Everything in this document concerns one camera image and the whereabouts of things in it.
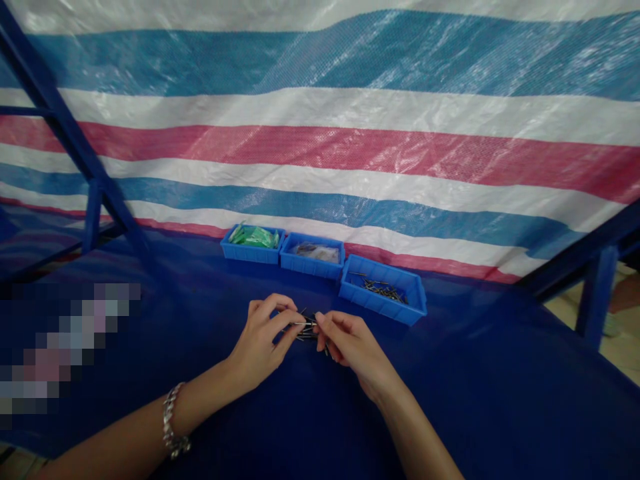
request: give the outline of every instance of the chain bracelet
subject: chain bracelet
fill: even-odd
[[[175,403],[176,398],[178,398],[178,392],[180,388],[184,385],[184,382],[178,383],[174,388],[170,390],[167,394],[167,398],[164,402],[164,413],[163,413],[163,422],[164,422],[164,437],[163,440],[165,442],[165,446],[171,452],[171,460],[175,460],[178,458],[180,453],[186,453],[191,450],[191,442],[188,437],[176,437],[173,429],[171,428],[170,420],[173,417],[173,405]]]

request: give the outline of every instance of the striped tarp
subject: striped tarp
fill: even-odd
[[[512,283],[640,197],[638,0],[12,4],[145,225]],[[0,197],[84,210],[41,119],[0,117]]]

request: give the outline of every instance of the green plastic bag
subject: green plastic bag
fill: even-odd
[[[248,245],[250,247],[278,248],[280,235],[271,233],[260,227],[246,227],[238,225],[229,237],[229,242],[235,245]]]

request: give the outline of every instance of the plastic bag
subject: plastic bag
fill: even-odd
[[[274,234],[261,227],[246,227],[240,224],[231,234],[229,242],[250,247],[277,248],[280,235],[278,232]]]
[[[340,263],[340,252],[337,248],[326,245],[318,245],[311,242],[302,242],[291,249],[291,253],[300,257],[322,260],[329,263]]]

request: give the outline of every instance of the blue plastic bin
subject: blue plastic bin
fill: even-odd
[[[408,304],[362,288],[364,278],[386,282],[407,297]],[[350,255],[340,284],[340,297],[399,322],[413,325],[427,314],[427,298],[418,275],[373,260]]]
[[[263,247],[251,247],[249,245],[235,245],[229,242],[229,237],[233,233],[233,231],[238,226],[236,223],[231,230],[227,232],[225,237],[220,242],[222,246],[222,251],[225,253],[225,258],[232,260],[244,260],[244,261],[254,261],[258,263],[272,263],[274,265],[278,264],[278,258],[280,254],[280,249],[282,248],[282,244],[285,241],[285,231],[282,229],[272,229],[272,228],[264,228],[264,230],[276,233],[280,235],[280,240],[278,241],[278,248],[268,249]],[[254,227],[255,225],[245,225],[245,227]]]
[[[330,263],[289,253],[296,245],[306,241],[339,249],[340,263]],[[345,244],[338,240],[312,237],[311,235],[291,232],[280,251],[280,266],[288,270],[295,270],[302,273],[308,273],[309,275],[315,275],[316,277],[338,280],[340,278],[340,274],[342,274],[342,268],[345,266]]]

